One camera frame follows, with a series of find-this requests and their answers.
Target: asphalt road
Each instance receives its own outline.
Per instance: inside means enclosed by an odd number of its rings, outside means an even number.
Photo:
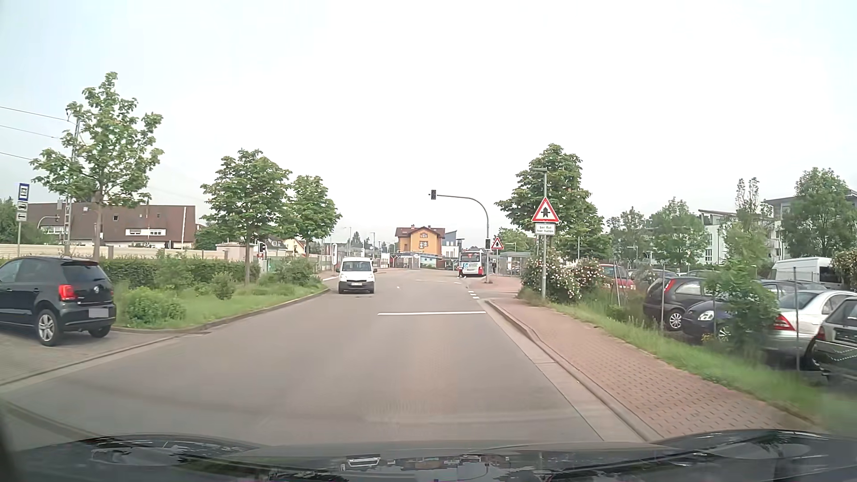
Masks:
[[[374,295],[330,292],[0,390],[27,411],[7,429],[17,448],[78,432],[309,444],[589,442],[626,431],[468,291],[451,272],[378,274]]]

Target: wall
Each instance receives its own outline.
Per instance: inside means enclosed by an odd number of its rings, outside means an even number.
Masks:
[[[17,256],[17,244],[0,244],[0,259],[10,259]],[[154,248],[120,248],[117,246],[101,246],[101,257],[141,257],[154,258],[158,255],[157,249]],[[218,257],[223,258],[224,253],[220,251],[203,251],[203,250],[163,250],[164,253],[171,256],[184,254],[187,257]],[[21,256],[60,256],[63,253],[63,247],[59,244],[22,244]],[[71,246],[71,256],[74,257],[92,257],[92,246]]]

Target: bush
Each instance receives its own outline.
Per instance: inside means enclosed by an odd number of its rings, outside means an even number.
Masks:
[[[183,320],[187,311],[175,298],[146,287],[128,292],[125,316],[132,324],[152,325],[164,320]]]
[[[313,286],[321,283],[315,275],[315,263],[308,258],[291,256],[277,262],[273,277],[280,283]]]
[[[232,298],[232,294],[235,293],[235,281],[229,273],[218,273],[212,278],[211,290],[218,299]]]

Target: white van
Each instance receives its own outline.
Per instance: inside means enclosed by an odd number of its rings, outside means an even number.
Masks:
[[[792,258],[774,263],[770,271],[774,280],[815,281],[831,290],[842,290],[842,278],[830,267],[830,258]]]

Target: car wheel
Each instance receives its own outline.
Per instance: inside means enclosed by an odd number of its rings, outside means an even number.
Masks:
[[[63,331],[57,324],[57,315],[51,310],[39,312],[36,316],[36,329],[42,345],[56,346],[63,338]]]
[[[680,310],[671,310],[667,313],[667,318],[664,322],[667,325],[668,331],[679,331],[681,329],[681,315]]]
[[[91,334],[94,338],[104,338],[105,336],[107,336],[108,333],[110,333],[110,325],[89,330],[89,334]]]

